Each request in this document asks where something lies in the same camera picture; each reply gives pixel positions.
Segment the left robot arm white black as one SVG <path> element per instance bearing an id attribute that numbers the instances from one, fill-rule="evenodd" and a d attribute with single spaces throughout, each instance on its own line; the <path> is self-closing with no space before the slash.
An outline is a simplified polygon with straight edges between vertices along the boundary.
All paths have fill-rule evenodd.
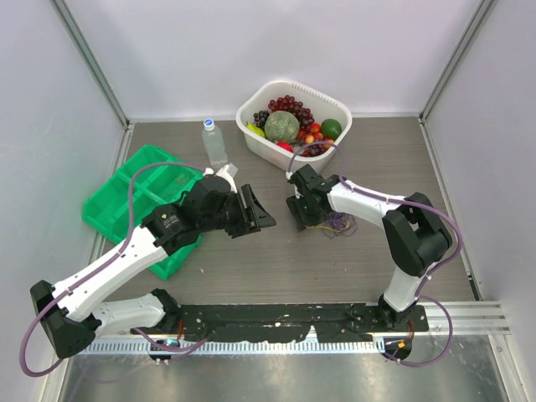
<path id="1" fill-rule="evenodd" d="M 107 303 L 105 299 L 146 268 L 196 243 L 200 235 L 223 230 L 231 238 L 276 225 L 250 185 L 209 174 L 178 201 L 157 206 L 114 249 L 71 277 L 52 285 L 39 281 L 30 295 L 58 358 L 83 351 L 96 338 L 144 328 L 176 330 L 180 306 L 163 289 Z"/>

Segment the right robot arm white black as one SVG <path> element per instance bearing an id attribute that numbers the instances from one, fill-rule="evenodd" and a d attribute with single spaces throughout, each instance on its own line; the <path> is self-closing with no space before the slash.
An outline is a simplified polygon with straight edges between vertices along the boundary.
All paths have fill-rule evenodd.
<path id="1" fill-rule="evenodd" d="M 384 231 L 394 274 L 379 298 L 378 319 L 395 331 L 405 325 L 425 275 L 451 248 L 453 239 L 440 211 L 422 193 L 409 197 L 373 191 L 333 174 L 324 178 L 310 165 L 286 179 L 295 194 L 286 199 L 298 230 L 327 221 L 334 213 L 349 214 Z"/>

